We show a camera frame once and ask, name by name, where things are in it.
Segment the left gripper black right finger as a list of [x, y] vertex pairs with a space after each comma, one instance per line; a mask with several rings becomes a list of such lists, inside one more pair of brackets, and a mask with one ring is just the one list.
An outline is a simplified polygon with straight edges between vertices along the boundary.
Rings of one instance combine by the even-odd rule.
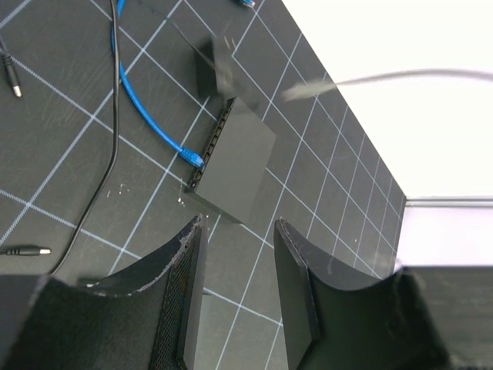
[[381, 280], [309, 242], [284, 219], [274, 254], [290, 369], [446, 369], [416, 280]]

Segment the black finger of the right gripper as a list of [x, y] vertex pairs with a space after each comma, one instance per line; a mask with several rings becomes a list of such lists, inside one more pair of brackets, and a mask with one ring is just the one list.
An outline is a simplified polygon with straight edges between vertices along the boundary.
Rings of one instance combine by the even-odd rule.
[[196, 87], [201, 98], [236, 97], [231, 50], [224, 39], [204, 38], [195, 50]]

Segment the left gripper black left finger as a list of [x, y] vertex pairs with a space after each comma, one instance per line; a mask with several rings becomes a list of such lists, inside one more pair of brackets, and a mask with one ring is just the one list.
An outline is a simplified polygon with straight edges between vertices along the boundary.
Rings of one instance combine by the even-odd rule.
[[207, 249], [194, 217], [151, 254], [91, 287], [1, 278], [3, 369], [191, 369]]

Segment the black network switch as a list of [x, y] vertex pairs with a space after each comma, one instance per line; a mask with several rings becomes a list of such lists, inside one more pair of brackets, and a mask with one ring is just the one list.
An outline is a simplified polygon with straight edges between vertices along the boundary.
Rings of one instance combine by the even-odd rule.
[[228, 99], [186, 192], [238, 224], [250, 217], [277, 136], [238, 97]]

